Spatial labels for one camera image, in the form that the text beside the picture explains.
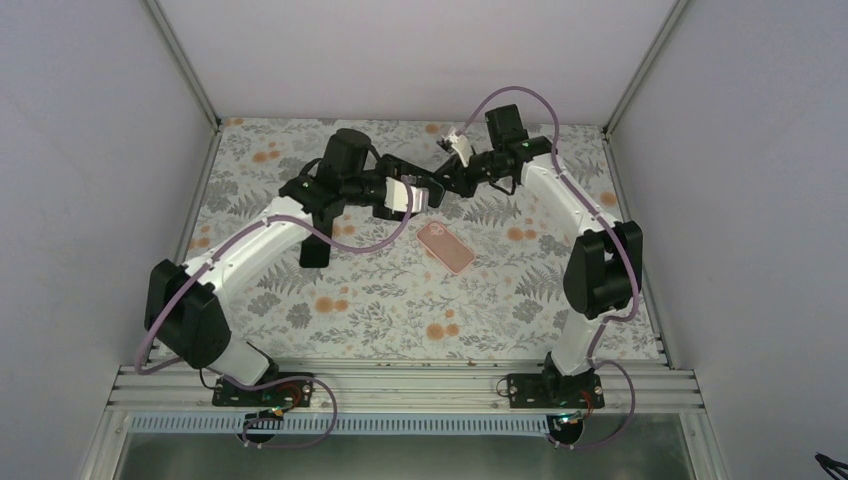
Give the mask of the pink phone case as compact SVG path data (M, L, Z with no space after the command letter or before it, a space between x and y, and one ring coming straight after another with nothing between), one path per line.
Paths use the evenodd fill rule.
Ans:
M476 259L475 253L439 221L420 228L416 238L453 275L467 270Z

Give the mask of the black phone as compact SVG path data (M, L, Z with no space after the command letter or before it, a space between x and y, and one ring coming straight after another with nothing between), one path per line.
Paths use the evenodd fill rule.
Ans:
M301 243L299 265L305 269L322 269L330 263L331 246L324 240L332 238L333 223L331 221L316 225L316 233L312 233Z

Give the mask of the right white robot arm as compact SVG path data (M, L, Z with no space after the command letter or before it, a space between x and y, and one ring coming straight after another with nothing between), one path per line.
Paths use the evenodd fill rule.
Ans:
M530 191L561 221L572 241L563 290L577 319L563 327L547 354L539 384L549 396L590 388L595 351L611 322L629 322L638 313L642 286L643 232L634 221L606 212L564 168L555 142L533 137L516 105L485 115L491 147L477 152L463 131L438 140L450 158L436 173L445 188L463 197L478 185L510 179Z

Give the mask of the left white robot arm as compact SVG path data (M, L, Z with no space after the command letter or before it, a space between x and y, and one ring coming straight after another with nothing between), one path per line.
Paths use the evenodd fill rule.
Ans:
M207 252L177 264L163 260L150 274L144 326L134 361L140 375L150 347L159 341L174 353L164 367L184 361L209 369L245 390L270 382L278 368L258 348L232 333L224 312L233 292L293 246L305 268L324 268L331 249L353 254L390 245L415 214L441 204L445 190L433 173L393 155L380 155L371 139L339 129L324 153L287 181L246 226ZM348 206L369 207L375 217L395 220L388 238L368 247L333 239L334 221Z

